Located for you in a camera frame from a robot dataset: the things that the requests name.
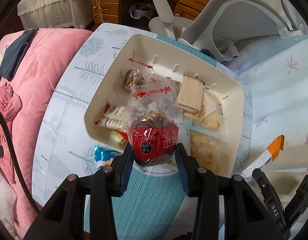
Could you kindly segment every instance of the orange and white wrapper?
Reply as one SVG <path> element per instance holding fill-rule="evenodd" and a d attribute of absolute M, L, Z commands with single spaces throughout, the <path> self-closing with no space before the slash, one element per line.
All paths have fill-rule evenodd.
<path fill-rule="evenodd" d="M 263 170 L 269 163 L 277 158 L 280 150 L 284 149 L 284 141 L 284 135 L 278 136 L 252 164 L 242 171 L 241 176 L 246 182 L 253 180 L 252 173 L 254 169 Z"/>

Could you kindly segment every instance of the chair backrest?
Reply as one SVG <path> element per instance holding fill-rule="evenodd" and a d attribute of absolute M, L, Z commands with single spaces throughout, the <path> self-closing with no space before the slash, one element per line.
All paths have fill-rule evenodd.
<path fill-rule="evenodd" d="M 183 31 L 181 38 L 193 45 L 196 40 L 204 39 L 200 38 L 201 35 L 212 33 L 218 38 L 236 42 L 279 35 L 278 25 L 289 30 L 284 19 L 262 0 L 210 0 Z"/>
<path fill-rule="evenodd" d="M 295 7 L 288 0 L 280 0 L 283 10 L 291 23 L 292 29 L 294 31 L 304 30 L 306 33 L 306 37 L 308 37 L 308 26 L 300 16 L 299 12 L 295 9 Z"/>

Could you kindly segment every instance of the white chair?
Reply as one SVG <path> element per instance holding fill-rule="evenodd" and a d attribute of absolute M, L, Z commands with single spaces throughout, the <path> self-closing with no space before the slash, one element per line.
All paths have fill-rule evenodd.
<path fill-rule="evenodd" d="M 301 22 L 300 28 L 290 30 L 285 20 L 262 0 L 210 0 L 194 21 L 173 16 L 167 0 L 153 2 L 159 17 L 150 21 L 152 32 L 199 50 L 207 49 L 221 63 L 238 57 L 241 49 L 260 39 L 308 37 L 308 28 L 296 10 L 292 12 Z"/>

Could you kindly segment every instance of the blue foil wrapper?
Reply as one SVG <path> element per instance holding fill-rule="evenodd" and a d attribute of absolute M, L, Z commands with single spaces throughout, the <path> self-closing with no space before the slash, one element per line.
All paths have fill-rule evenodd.
<path fill-rule="evenodd" d="M 96 145 L 94 148 L 94 161 L 108 161 L 111 158 L 115 158 L 116 156 L 120 156 L 122 153 L 117 152 L 109 147 L 101 147 Z"/>

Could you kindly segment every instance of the snack package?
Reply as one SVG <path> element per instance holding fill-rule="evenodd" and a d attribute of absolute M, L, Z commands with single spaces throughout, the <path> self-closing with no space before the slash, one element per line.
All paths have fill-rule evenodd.
<path fill-rule="evenodd" d="M 180 88 L 180 82 L 172 80 L 169 77 L 162 77 L 155 75 L 151 72 L 151 69 L 147 68 L 131 68 L 124 73 L 123 88 L 131 91 L 134 86 L 140 86 L 150 83 L 164 83 L 170 82 L 176 93 L 178 94 Z"/>
<path fill-rule="evenodd" d="M 96 162 L 97 168 L 104 166 L 110 166 L 113 159 L 117 156 L 121 156 L 123 153 L 117 152 L 106 146 L 101 147 L 96 145 L 94 148 L 94 161 Z"/>
<path fill-rule="evenodd" d="M 134 111 L 126 120 L 134 159 L 141 167 L 168 162 L 174 155 L 178 125 L 182 122 L 171 83 L 132 87 Z"/>
<path fill-rule="evenodd" d="M 203 87 L 202 81 L 184 76 L 177 96 L 179 107 L 188 113 L 197 114 L 202 107 Z"/>
<path fill-rule="evenodd" d="M 184 112 L 184 118 L 212 131 L 220 128 L 222 117 L 222 104 L 212 93 L 207 91 L 204 91 L 202 106 L 197 114 Z"/>
<path fill-rule="evenodd" d="M 284 135 L 278 136 L 252 164 L 241 172 L 241 176 L 246 182 L 253 180 L 252 173 L 254 169 L 259 168 L 263 170 L 269 163 L 277 158 L 280 150 L 284 149 L 284 141 Z"/>
<path fill-rule="evenodd" d="M 126 133 L 124 123 L 128 116 L 128 107 L 110 106 L 104 116 L 98 121 L 97 126 Z"/>
<path fill-rule="evenodd" d="M 227 143 L 209 135 L 190 131 L 191 156 L 195 157 L 198 164 L 209 169 L 216 175 L 221 175 L 227 167 Z"/>

